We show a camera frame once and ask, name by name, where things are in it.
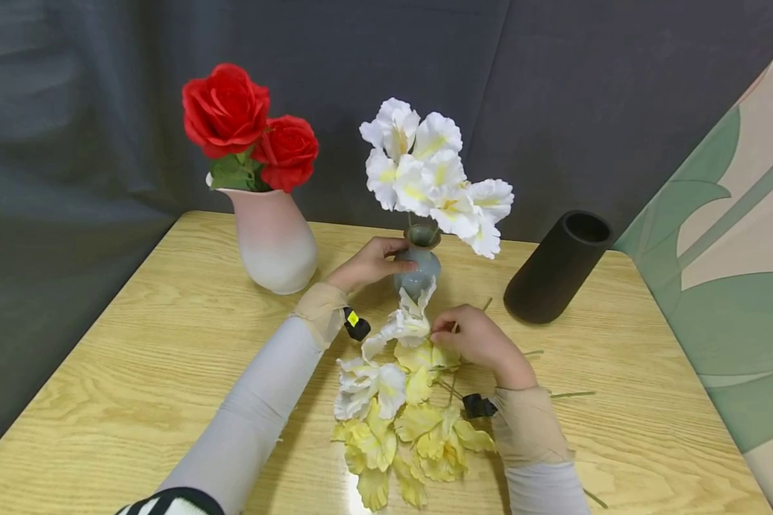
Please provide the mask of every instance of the yellow flower bunch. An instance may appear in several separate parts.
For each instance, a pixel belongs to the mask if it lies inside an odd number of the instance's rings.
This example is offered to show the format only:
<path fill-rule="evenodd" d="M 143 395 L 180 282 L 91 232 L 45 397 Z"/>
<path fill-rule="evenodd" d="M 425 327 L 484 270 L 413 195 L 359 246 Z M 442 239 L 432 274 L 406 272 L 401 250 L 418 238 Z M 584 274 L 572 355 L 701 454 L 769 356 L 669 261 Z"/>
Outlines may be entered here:
<path fill-rule="evenodd" d="M 407 399 L 397 415 L 381 418 L 380 403 L 372 397 L 363 419 L 340 421 L 332 432 L 333 441 L 345 443 L 349 471 L 359 477 L 361 502 L 372 511 L 387 504 L 391 471 L 405 502 L 421 508 L 428 502 L 428 481 L 464 476 L 466 450 L 495 450 L 490 435 L 474 429 L 458 407 L 429 403 L 433 385 L 443 371 L 457 367 L 457 356 L 425 340 L 415 348 L 396 345 L 395 357 L 407 373 Z"/>

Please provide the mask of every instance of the red rose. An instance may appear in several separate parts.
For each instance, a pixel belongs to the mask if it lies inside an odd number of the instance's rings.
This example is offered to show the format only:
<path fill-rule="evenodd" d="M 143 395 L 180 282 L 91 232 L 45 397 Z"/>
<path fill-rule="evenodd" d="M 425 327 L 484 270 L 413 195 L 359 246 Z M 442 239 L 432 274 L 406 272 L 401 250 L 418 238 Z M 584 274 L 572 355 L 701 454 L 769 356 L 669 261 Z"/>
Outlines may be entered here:
<path fill-rule="evenodd" d="M 269 91 L 234 64 L 219 64 L 183 87 L 186 135 L 207 157 L 243 152 L 266 126 Z"/>
<path fill-rule="evenodd" d="M 292 193 L 312 175 L 318 140 L 306 120 L 295 116 L 270 119 L 268 129 L 252 151 L 252 159 L 266 164 L 261 179 L 275 190 Z"/>

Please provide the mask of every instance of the striped sleeve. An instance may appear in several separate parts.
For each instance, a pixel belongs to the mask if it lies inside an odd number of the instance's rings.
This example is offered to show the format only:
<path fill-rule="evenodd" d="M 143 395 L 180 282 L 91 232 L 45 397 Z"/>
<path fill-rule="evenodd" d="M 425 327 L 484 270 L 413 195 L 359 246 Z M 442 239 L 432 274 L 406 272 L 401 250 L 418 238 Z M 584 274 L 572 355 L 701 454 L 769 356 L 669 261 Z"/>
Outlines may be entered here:
<path fill-rule="evenodd" d="M 225 515 L 212 497 L 194 488 L 171 488 L 130 504 L 115 515 Z"/>

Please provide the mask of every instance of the left hand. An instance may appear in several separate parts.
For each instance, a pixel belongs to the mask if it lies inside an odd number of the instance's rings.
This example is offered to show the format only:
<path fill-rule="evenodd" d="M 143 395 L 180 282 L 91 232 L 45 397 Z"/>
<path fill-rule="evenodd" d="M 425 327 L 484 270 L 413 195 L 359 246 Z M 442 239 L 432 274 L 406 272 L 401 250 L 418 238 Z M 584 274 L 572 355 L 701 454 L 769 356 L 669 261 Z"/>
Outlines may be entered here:
<path fill-rule="evenodd" d="M 345 293 L 352 293 L 388 275 L 414 272 L 418 270 L 415 261 L 387 260 L 408 247 L 409 243 L 403 238 L 372 238 L 358 254 L 330 273 L 326 282 Z"/>

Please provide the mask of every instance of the vase opening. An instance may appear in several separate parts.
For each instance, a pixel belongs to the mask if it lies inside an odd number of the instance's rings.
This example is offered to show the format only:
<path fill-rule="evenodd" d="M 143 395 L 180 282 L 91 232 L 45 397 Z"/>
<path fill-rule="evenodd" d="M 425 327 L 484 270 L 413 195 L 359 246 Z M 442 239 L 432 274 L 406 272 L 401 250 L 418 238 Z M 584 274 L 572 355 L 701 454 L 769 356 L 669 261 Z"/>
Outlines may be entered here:
<path fill-rule="evenodd" d="M 587 212 L 574 212 L 567 216 L 564 227 L 572 237 L 588 245 L 608 242 L 610 235 L 613 234 L 607 222 Z"/>
<path fill-rule="evenodd" d="M 433 250 L 441 243 L 441 232 L 435 227 L 417 223 L 404 231 L 404 238 L 419 249 Z"/>

